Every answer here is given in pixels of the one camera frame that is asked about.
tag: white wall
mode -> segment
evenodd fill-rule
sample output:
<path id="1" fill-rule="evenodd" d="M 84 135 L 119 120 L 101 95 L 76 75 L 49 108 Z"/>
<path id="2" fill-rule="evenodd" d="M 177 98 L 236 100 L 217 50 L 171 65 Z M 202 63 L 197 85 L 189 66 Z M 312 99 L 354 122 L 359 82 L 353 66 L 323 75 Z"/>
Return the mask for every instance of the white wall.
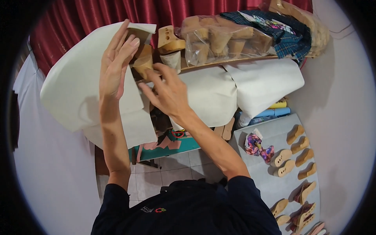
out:
<path id="1" fill-rule="evenodd" d="M 331 31 L 348 25 L 334 1 L 313 3 Z M 305 85 L 290 95 L 289 102 L 315 152 L 320 220 L 332 235 L 341 233 L 358 207 L 375 158 L 375 82 L 362 43 L 352 30 L 332 34 L 342 39 L 331 38 L 324 55 L 307 60 L 302 69 Z"/>

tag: red curtain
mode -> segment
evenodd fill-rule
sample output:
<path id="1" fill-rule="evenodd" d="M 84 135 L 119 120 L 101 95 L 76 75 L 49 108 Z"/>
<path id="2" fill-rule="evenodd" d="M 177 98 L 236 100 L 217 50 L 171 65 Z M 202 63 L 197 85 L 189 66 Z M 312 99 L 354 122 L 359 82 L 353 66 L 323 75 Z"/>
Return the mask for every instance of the red curtain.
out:
<path id="1" fill-rule="evenodd" d="M 98 27 L 123 21 L 181 26 L 192 15 L 254 9 L 268 0 L 56 0 L 30 35 L 30 44 L 44 74 L 76 43 Z M 285 0 L 312 12 L 311 0 Z M 152 45 L 157 44 L 157 34 Z"/>

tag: plaid fabric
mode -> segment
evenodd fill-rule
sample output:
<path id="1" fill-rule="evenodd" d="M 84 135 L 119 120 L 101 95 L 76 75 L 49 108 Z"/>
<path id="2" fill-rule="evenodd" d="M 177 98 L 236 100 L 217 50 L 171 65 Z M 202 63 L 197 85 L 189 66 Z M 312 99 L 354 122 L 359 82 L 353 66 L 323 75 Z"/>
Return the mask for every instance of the plaid fabric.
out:
<path id="1" fill-rule="evenodd" d="M 256 22 L 249 22 L 237 11 L 224 12 L 221 13 L 220 16 L 237 24 L 254 27 L 265 34 L 272 36 L 275 41 L 274 49 L 276 50 L 278 58 L 284 58 L 287 55 L 293 55 L 297 58 L 299 64 L 303 62 L 304 57 L 311 49 L 312 42 L 311 30 L 307 25 L 297 21 L 293 17 L 282 16 L 274 12 L 264 12 L 260 10 L 240 12 L 250 16 L 258 16 L 265 20 L 274 19 L 282 22 L 290 26 L 296 35 L 293 35 L 281 29 L 266 27 Z"/>

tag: person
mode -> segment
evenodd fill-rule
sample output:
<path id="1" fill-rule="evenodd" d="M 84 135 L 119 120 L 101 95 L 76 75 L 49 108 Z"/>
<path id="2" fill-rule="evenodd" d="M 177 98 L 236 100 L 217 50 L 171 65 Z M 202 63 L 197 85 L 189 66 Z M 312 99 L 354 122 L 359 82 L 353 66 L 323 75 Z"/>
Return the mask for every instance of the person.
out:
<path id="1" fill-rule="evenodd" d="M 127 193 L 131 174 L 119 99 L 124 92 L 124 75 L 139 46 L 139 39 L 127 35 L 125 20 L 103 54 L 100 72 L 100 123 L 109 180 L 103 204 L 91 234 L 281 234 L 276 219 L 250 178 L 236 151 L 208 128 L 189 107 L 186 85 L 176 71 L 156 63 L 146 71 L 155 94 L 145 83 L 139 88 L 150 102 L 185 128 L 202 150 L 227 177 L 221 184 L 199 180 L 175 181 L 161 193 L 129 208 Z"/>

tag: clear plastic bag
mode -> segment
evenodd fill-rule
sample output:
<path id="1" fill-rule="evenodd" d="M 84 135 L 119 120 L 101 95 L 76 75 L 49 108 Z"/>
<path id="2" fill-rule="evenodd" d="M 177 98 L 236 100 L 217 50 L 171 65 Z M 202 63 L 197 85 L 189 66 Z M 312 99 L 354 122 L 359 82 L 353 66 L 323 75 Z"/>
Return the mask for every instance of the clear plastic bag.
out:
<path id="1" fill-rule="evenodd" d="M 321 55 L 329 42 L 329 29 L 312 13 L 282 0 L 264 0 L 261 10 L 269 10 L 280 15 L 290 15 L 311 29 L 312 43 L 308 56 Z"/>
<path id="2" fill-rule="evenodd" d="M 185 40 L 185 59 L 194 66 L 266 56 L 273 44 L 273 38 L 261 31 L 219 15 L 185 18 L 180 36 Z"/>

